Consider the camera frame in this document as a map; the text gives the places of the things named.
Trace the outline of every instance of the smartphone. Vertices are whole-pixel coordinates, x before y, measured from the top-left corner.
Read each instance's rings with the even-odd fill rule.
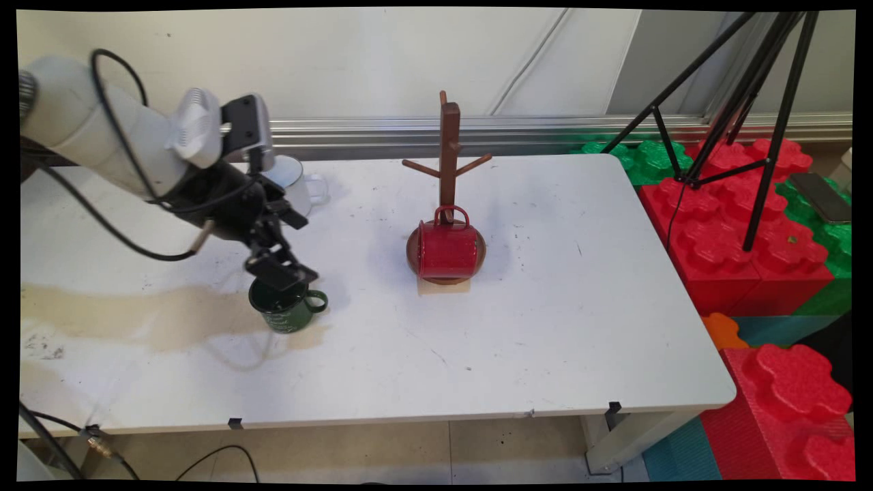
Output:
[[[829,224],[848,224],[852,221],[852,205],[828,186],[818,174],[792,174],[791,184],[809,201],[822,220]]]

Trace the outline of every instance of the table leg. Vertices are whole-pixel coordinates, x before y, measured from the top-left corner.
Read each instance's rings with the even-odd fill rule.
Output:
[[[611,474],[625,462],[655,445],[660,439],[691,421],[700,411],[638,412],[628,414],[611,432],[603,432],[603,416],[583,416],[586,430],[588,470]]]

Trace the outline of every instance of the interlocking foam block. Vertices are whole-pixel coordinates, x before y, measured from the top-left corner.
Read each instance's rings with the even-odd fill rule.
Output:
[[[672,143],[673,151],[676,153],[676,160],[679,163],[679,168],[686,170],[691,166],[693,160],[687,156],[684,151],[685,147],[680,143]],[[630,182],[634,185],[655,185],[660,183],[665,177],[673,177],[673,166],[670,164],[670,156],[667,155],[667,148],[662,142],[647,141],[640,143],[636,148],[635,157],[636,163],[628,172]]]
[[[672,178],[643,186],[640,201],[666,244],[670,217],[682,184]],[[752,254],[743,252],[739,233],[718,213],[718,200],[702,190],[685,189],[670,235],[670,258],[701,315],[730,312],[758,283]]]
[[[601,150],[606,147],[606,143],[600,142],[590,142],[582,145],[581,149],[578,150],[570,150],[571,154],[599,154]],[[618,160],[622,163],[622,167],[625,172],[628,172],[633,166],[636,160],[634,156],[636,154],[636,150],[629,149],[625,147],[623,144],[619,143],[615,145],[615,148],[609,151],[609,154],[612,156],[618,157]]]
[[[718,183],[721,185],[713,193],[720,202],[721,214],[727,223],[741,231],[743,238],[745,238],[749,220],[752,218],[755,198],[758,196],[760,178],[756,179],[754,176],[743,174],[713,184]],[[764,210],[761,212],[761,222],[771,222],[783,218],[787,205],[788,200],[776,194],[776,188],[771,184],[764,201]]]
[[[682,425],[643,452],[650,481],[720,481],[700,418]]]
[[[825,178],[836,190],[836,183]],[[788,200],[785,215],[813,231],[813,240],[828,249],[825,266],[834,281],[798,308],[795,315],[842,315],[852,308],[852,224],[828,224],[790,181],[776,185],[776,192]],[[851,204],[851,196],[842,193]]]
[[[766,139],[756,140],[751,146],[746,147],[746,153],[758,161],[766,158],[770,150],[770,141]],[[801,146],[790,140],[782,140],[779,150],[779,159],[776,160],[776,168],[773,171],[773,182],[781,183],[795,172],[809,172],[809,166],[813,164],[813,157],[801,152]]]
[[[851,396],[827,358],[800,344],[720,353],[737,397],[700,421],[724,479],[855,479]]]
[[[728,313],[736,316],[791,315],[834,280],[825,267],[828,250],[807,227],[787,218],[761,221],[752,249],[760,282]]]
[[[739,325],[739,338],[752,346],[759,346],[794,344],[839,318],[839,315],[774,315],[733,317],[733,320]]]
[[[825,266],[834,280],[794,315],[842,315],[852,309],[852,224],[825,224],[813,239],[828,249]]]
[[[680,193],[682,203],[677,211]],[[672,177],[666,177],[657,186],[643,186],[640,188],[639,196],[643,208],[649,213],[658,237],[664,244],[666,244],[667,229],[673,211],[676,212],[676,219],[673,220],[672,238],[675,238],[676,234],[690,222],[719,220],[718,200],[713,195],[688,186],[683,193],[682,183]]]
[[[748,348],[749,344],[739,338],[739,324],[727,315],[718,312],[701,317],[715,349]]]
[[[753,162],[754,160],[745,152],[720,152],[715,156],[710,156],[709,160],[706,161],[706,165],[704,165],[704,167],[700,170],[700,178],[705,179],[707,177],[716,176],[717,174],[721,174],[722,172],[736,169],[738,167],[742,167]],[[703,189],[708,190],[709,192],[715,192],[721,189],[721,186],[728,181],[740,179],[741,177],[747,177],[752,173],[757,173],[757,180],[759,181],[760,170],[748,170],[741,174],[737,174],[736,176],[725,177],[719,179],[718,181],[704,184]]]
[[[686,146],[685,153],[688,154],[688,156],[691,157],[692,159],[698,158],[698,155],[700,155],[700,150],[703,149],[703,147],[704,147],[704,143],[705,143],[705,140],[701,140],[700,142],[698,142],[697,145]],[[727,140],[722,139],[722,140],[719,140],[715,144],[715,148],[712,149],[712,152],[710,152],[710,157],[708,160],[711,161],[712,158],[714,158],[716,156],[728,156],[728,155],[737,155],[737,154],[743,155],[745,153],[746,153],[746,147],[742,146],[741,144],[739,144],[737,142],[734,142],[733,144],[728,145]]]

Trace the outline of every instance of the mug handle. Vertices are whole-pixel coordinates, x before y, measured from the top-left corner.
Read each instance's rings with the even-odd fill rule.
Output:
[[[306,297],[317,298],[317,299],[321,299],[322,301],[324,301],[323,304],[316,307],[316,306],[312,305],[311,303],[309,303],[308,301],[306,301],[306,299],[303,299],[303,303],[306,304],[306,308],[308,308],[309,311],[312,312],[313,314],[317,314],[318,312],[324,312],[325,308],[327,308],[327,295],[325,295],[324,292],[320,292],[318,290],[309,290],[306,292]]]
[[[466,223],[464,224],[464,228],[467,228],[470,226],[470,217],[467,216],[467,212],[464,211],[464,209],[461,208],[460,206],[455,206],[454,204],[444,204],[443,206],[440,206],[439,208],[437,208],[436,211],[434,211],[434,225],[439,225],[439,213],[440,213],[440,211],[446,211],[446,210],[458,210],[458,211],[460,211],[461,213],[464,214],[464,220],[466,221]]]
[[[330,190],[327,188],[327,180],[321,174],[309,174],[303,176],[303,180],[307,183],[321,183],[322,192],[315,196],[309,195],[309,199],[313,204],[324,204],[330,199]]]

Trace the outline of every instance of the black tripod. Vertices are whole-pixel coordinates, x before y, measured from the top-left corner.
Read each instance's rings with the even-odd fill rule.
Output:
[[[752,16],[754,12],[744,12],[736,21],[727,28],[725,32],[719,35],[715,41],[707,47],[704,52],[700,53],[694,61],[685,68],[679,76],[670,83],[630,124],[619,133],[612,142],[607,145],[601,153],[609,153],[615,145],[621,142],[631,131],[634,130],[643,120],[649,117],[650,114],[655,116],[655,122],[658,126],[658,131],[661,133],[661,139],[667,149],[667,156],[670,158],[670,163],[673,166],[673,176],[677,181],[683,183],[684,186],[691,186],[692,189],[699,189],[700,186],[725,177],[736,176],[737,174],[748,170],[764,168],[761,181],[758,186],[758,195],[755,197],[755,204],[752,208],[752,217],[749,220],[749,226],[746,229],[746,239],[743,241],[743,250],[751,251],[752,244],[755,240],[755,234],[758,231],[758,224],[761,220],[761,212],[764,210],[767,191],[770,188],[770,181],[773,179],[773,171],[776,168],[776,160],[779,158],[779,151],[782,146],[782,138],[785,136],[785,127],[788,124],[788,116],[791,114],[791,106],[794,103],[794,95],[797,93],[797,85],[801,79],[803,71],[803,63],[806,60],[807,52],[809,51],[809,43],[812,41],[813,30],[815,29],[815,20],[818,18],[818,11],[806,12],[780,12],[770,30],[767,32],[761,45],[756,51],[752,61],[740,78],[737,87],[733,90],[731,97],[728,99],[725,107],[722,109],[715,122],[712,124],[710,134],[706,136],[703,147],[694,163],[683,174],[679,168],[679,163],[676,159],[676,154],[673,152],[673,147],[670,144],[670,136],[667,134],[667,128],[663,124],[661,111],[658,106],[669,97],[688,77],[691,76],[721,45],[731,38]],[[797,49],[794,52],[794,61],[791,64],[791,71],[788,73],[788,81],[785,85],[785,93],[782,95],[782,103],[779,107],[779,115],[776,118],[776,125],[773,129],[773,137],[770,140],[770,150],[763,160],[750,163],[736,169],[727,170],[715,176],[709,176],[704,179],[699,179],[700,170],[706,163],[712,151],[716,148],[718,141],[727,133],[727,144],[730,145],[736,139],[739,130],[743,126],[743,122],[752,108],[758,92],[764,85],[776,57],[788,34],[800,22],[801,17],[804,17],[803,29],[801,30],[800,39],[797,42]]]

